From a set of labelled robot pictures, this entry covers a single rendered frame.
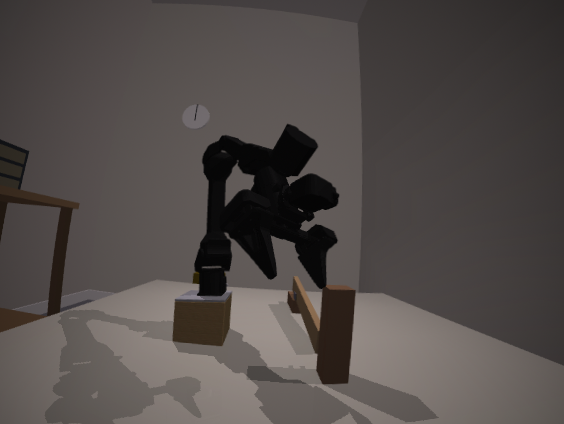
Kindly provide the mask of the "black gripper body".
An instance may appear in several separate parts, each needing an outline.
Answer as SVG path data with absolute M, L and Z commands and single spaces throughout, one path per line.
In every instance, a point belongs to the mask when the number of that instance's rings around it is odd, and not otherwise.
M 324 237 L 337 243 L 334 232 L 322 225 L 314 225 L 307 232 L 301 226 L 307 216 L 298 208 L 289 204 L 290 208 L 278 208 L 278 195 L 281 183 L 264 187 L 259 194 L 242 189 L 230 200 L 221 211 L 219 217 L 222 232 L 230 233 L 234 226 L 254 207 L 260 207 L 274 214 L 270 234 L 279 239 L 295 243 L 296 252 L 301 255 Z

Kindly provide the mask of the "long brown wooden rail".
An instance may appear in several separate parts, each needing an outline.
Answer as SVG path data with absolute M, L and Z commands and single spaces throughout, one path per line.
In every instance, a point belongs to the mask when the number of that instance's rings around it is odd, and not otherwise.
M 296 292 L 296 301 L 298 303 L 298 309 L 304 321 L 307 332 L 309 333 L 309 339 L 313 346 L 315 353 L 319 348 L 319 330 L 320 330 L 320 320 L 317 317 L 317 313 L 313 308 L 310 299 L 308 298 L 304 286 L 302 285 L 298 276 L 293 278 L 293 293 Z

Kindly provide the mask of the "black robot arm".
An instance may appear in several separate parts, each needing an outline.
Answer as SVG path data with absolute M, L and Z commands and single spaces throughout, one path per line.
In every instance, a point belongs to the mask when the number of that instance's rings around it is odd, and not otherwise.
M 207 234 L 200 242 L 194 263 L 194 271 L 199 273 L 197 296 L 222 296 L 227 290 L 224 271 L 230 271 L 231 240 L 221 231 L 219 217 L 225 208 L 226 180 L 234 166 L 238 163 L 243 173 L 255 175 L 251 191 L 257 194 L 270 184 L 281 183 L 279 210 L 290 208 L 290 204 L 303 210 L 310 222 L 315 218 L 313 212 L 337 205 L 336 188 L 314 173 L 304 175 L 290 186 L 286 177 L 298 176 L 317 147 L 316 141 L 291 124 L 286 125 L 273 150 L 229 135 L 222 135 L 208 146 L 202 160 L 203 172 L 209 181 Z

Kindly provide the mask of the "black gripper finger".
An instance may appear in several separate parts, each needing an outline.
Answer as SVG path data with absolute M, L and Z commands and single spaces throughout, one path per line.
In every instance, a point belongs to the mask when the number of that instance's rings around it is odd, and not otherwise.
M 254 207 L 229 233 L 230 238 L 235 240 L 270 280 L 277 276 L 270 234 L 273 218 L 273 213 Z
M 312 281 L 319 289 L 326 287 L 326 252 L 333 246 L 334 241 L 324 237 L 298 259 L 303 264 Z

